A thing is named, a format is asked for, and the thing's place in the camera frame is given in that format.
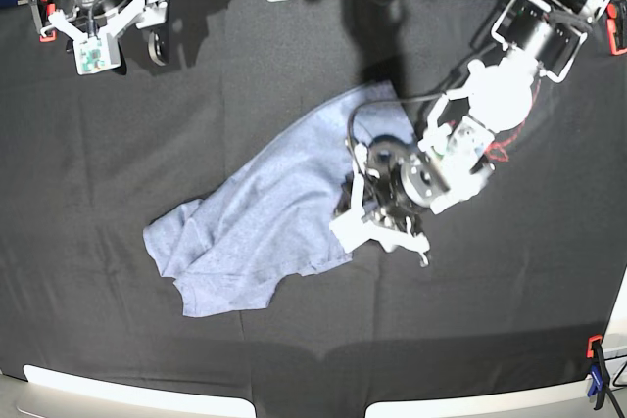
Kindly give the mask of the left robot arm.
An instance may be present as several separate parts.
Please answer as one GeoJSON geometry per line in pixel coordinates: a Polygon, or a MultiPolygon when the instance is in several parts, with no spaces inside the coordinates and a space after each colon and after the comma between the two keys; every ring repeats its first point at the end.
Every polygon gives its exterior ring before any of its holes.
{"type": "Polygon", "coordinates": [[[500,61],[473,59],[463,84],[430,96],[415,142],[381,136],[366,144],[348,131],[349,199],[329,225],[343,250],[375,241],[389,252],[415,252],[427,265],[422,213],[439,214],[484,189],[497,136],[525,121],[541,79],[566,79],[610,1],[510,0],[491,29],[500,61]]]}

